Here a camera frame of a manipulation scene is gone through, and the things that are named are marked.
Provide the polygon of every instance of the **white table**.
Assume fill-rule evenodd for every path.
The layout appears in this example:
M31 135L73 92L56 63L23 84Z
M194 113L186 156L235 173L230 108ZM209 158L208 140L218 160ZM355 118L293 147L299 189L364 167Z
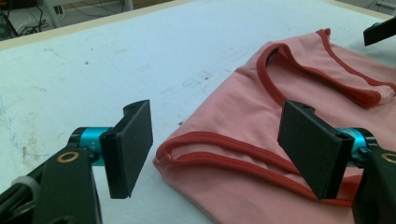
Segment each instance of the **white table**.
M131 199L111 200L94 168L105 223L210 223L152 165L178 124L261 45L332 29L332 42L395 66L396 39L368 48L376 15L315 0L176 1L0 42L0 190L63 148L77 127L114 126L150 99L154 145Z

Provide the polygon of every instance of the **black object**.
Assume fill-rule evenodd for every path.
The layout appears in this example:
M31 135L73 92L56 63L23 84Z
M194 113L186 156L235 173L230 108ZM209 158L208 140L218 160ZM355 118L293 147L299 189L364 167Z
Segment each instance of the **black object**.
M58 15L64 14L64 10L62 9L61 6L53 7L53 9L55 10L55 13Z
M309 105L286 101L278 141L308 185L316 189L312 190L317 197L323 199L327 198L322 197L326 195L323 192L333 192L333 189L338 190L339 186L331 182L326 184L320 179L323 176L327 176L324 179L328 179L329 176L335 176L338 179L341 171L345 170L345 154L353 157L350 145L352 136L339 133L325 121L316 117L314 112L315 109ZM352 205L355 223L396 223L396 152L383 149L369 131L362 128L354 129L364 138L365 144L362 147L370 148L369 155L363 157L366 158L365 163L358 161L358 165L364 167L364 172Z
M286 101L278 142L319 199L335 198L354 140L314 113L309 105Z
M396 223L396 153L374 149L352 205L357 224Z
M153 141L148 101L127 105L123 113L123 119L100 136L110 196L117 199L131 196Z
M20 36L18 32L15 30L14 26L12 25L11 21L8 19L6 13L4 13L0 9L0 21L4 21L3 24L0 24L0 38L5 38L7 36L12 37L11 33L14 36Z
M364 45L372 45L393 35L396 35L396 17L367 28L363 32Z
M123 111L113 129L94 136L100 138L112 198L131 196L152 145L149 101ZM28 175L39 184L38 197L21 183L0 195L0 223L102 223L92 173L92 163L100 156L83 141L88 129L76 129L65 148Z

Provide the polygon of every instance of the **wooden edge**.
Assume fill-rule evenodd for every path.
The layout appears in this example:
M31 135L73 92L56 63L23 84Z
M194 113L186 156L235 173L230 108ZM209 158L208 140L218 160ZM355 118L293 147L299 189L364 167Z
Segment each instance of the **wooden edge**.
M350 5L350 4L347 4L347 3L343 3L343 2L338 2L338 1L335 1L335 0L321 0L321 1L325 2L325 3L328 3L330 5L334 5L334 6L337 6L337 7L343 7L343 8L352 10L352 11L357 11L357 12L362 13L362 14L366 14L366 15L369 15L369 16L377 17L377 18L379 18L381 20L384 20L384 21L389 20L389 19L392 18L392 16L390 16L388 14L384 14L384 13L377 12L377 11L372 11L372 10L364 8L364 7L356 7L356 6L353 6L353 5Z
M25 35L25 36L20 36L17 38L0 41L0 50L11 49L11 48L35 43L38 41L51 39L51 38L61 36L61 35L73 34L73 33L79 32L79 31L88 30L88 29L91 29L94 27L109 24L111 22L122 21L122 20L126 20L129 18L133 18L133 17L149 14L152 12L156 12L159 10L167 9L169 7L180 6L180 5L189 3L191 1L193 1L193 0L176 0L176 1L166 2L166 3L162 3L159 5L152 6L152 7L143 7L140 9L136 9L136 10L132 10L132 11L116 14L113 16L108 16L108 17L92 20L92 21L84 21L84 22L77 23L74 25L69 25L69 26L58 28L58 29L48 30L48 31L34 34L34 35Z

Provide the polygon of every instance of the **cable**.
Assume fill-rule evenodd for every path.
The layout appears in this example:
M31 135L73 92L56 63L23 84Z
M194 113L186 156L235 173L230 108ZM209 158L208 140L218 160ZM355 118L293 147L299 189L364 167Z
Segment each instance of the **cable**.
M90 16L90 17L107 17L108 15L92 15L92 14L87 14L87 13L85 13L85 12L82 12L82 11L80 11L79 9L77 9L75 6L73 6L73 4L69 4L70 5L70 7L72 7L73 9L75 9L77 12L79 12L79 13L81 13L82 15L85 15L85 16Z
M8 6L8 12L7 12L7 18L9 18L9 14L11 13L12 9L12 4L14 3L14 0L9 1L9 6ZM9 33L9 38L12 38L12 31L11 28L7 25L8 27L8 33Z
M26 15L24 13L18 13L17 12L17 13L13 13L12 15L13 15L12 18L15 17L15 15L20 15L20 16L23 16L23 17L26 18L26 19L24 19L23 21L19 22L18 24L16 24L14 26L14 27L16 27L15 28L16 31L19 31L24 24L28 23L32 19L32 17L29 17L28 15Z
M12 181L12 185L15 184L23 184L28 187L33 194L33 200L38 199L38 195L40 194L40 185L35 181L34 178L29 175L21 175L18 176L14 181Z
M41 181L43 175L44 162L37 166L28 175L35 179L37 182ZM9 212L32 201L32 191L23 184L14 184L6 191L0 194L0 223L9 217Z
M29 11L30 15L35 19L35 21L37 21L37 25L25 26L25 28L20 32L20 35L31 35L31 34L39 33L42 32L41 28L45 28L49 26L47 24L47 21L43 20L43 10L41 10L41 8L37 4L35 4L35 7L40 11L39 20L35 17L35 15L32 13L32 11L29 8L27 8L27 10Z

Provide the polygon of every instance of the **pink shirt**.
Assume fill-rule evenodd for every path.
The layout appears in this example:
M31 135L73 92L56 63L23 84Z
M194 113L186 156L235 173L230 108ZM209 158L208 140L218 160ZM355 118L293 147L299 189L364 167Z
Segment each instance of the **pink shirt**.
M166 182L218 223L354 223L361 170L347 167L337 199L318 201L276 140L290 99L396 149L396 69L329 37L327 29L267 43L237 68L158 149Z

